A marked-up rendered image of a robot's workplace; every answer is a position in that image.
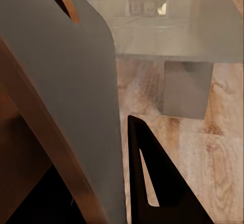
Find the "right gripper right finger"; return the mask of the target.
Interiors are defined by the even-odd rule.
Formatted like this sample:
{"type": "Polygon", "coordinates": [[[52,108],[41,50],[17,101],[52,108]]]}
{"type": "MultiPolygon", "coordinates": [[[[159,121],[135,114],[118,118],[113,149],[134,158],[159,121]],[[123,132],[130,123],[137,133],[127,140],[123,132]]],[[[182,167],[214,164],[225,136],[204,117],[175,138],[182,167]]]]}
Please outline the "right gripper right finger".
{"type": "Polygon", "coordinates": [[[132,224],[215,224],[146,123],[128,115],[132,224]],[[159,207],[148,204],[142,152],[159,207]]]}

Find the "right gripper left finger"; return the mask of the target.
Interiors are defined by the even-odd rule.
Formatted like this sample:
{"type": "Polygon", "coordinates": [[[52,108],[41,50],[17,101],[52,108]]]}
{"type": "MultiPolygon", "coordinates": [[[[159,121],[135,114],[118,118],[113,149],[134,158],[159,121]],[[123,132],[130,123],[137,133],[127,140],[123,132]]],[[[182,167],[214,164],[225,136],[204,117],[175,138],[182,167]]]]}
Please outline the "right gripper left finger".
{"type": "Polygon", "coordinates": [[[86,224],[53,164],[5,224],[86,224]]]}

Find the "trash can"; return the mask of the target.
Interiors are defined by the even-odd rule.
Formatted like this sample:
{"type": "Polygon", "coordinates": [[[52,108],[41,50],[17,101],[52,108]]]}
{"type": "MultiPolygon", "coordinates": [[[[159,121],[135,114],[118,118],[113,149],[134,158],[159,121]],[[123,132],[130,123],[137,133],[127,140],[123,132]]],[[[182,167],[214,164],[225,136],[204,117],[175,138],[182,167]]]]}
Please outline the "trash can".
{"type": "Polygon", "coordinates": [[[86,224],[127,224],[114,39],[87,0],[0,0],[0,224],[53,164],[86,224]]]}

